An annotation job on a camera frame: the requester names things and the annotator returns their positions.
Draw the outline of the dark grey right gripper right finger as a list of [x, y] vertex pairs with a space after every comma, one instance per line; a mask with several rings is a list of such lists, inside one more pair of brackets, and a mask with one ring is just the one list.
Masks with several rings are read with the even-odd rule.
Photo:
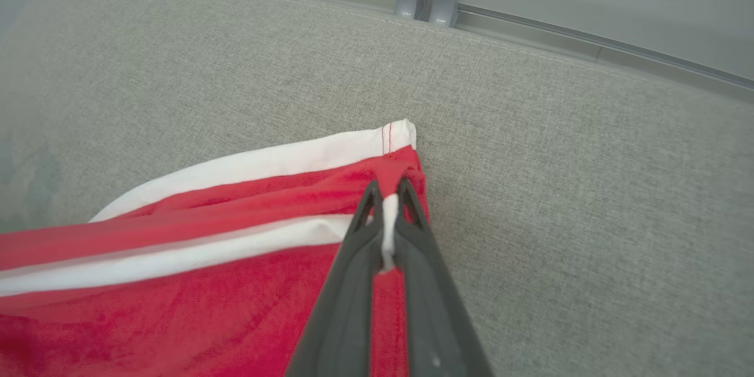
[[394, 258], [403, 272], [410, 376], [493, 376], [411, 181], [398, 184]]

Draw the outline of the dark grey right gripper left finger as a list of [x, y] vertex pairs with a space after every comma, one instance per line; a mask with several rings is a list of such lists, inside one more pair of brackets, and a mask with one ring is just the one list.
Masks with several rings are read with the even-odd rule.
[[382, 267], [384, 211], [371, 181], [309, 320], [286, 368], [286, 376], [368, 376], [373, 279]]

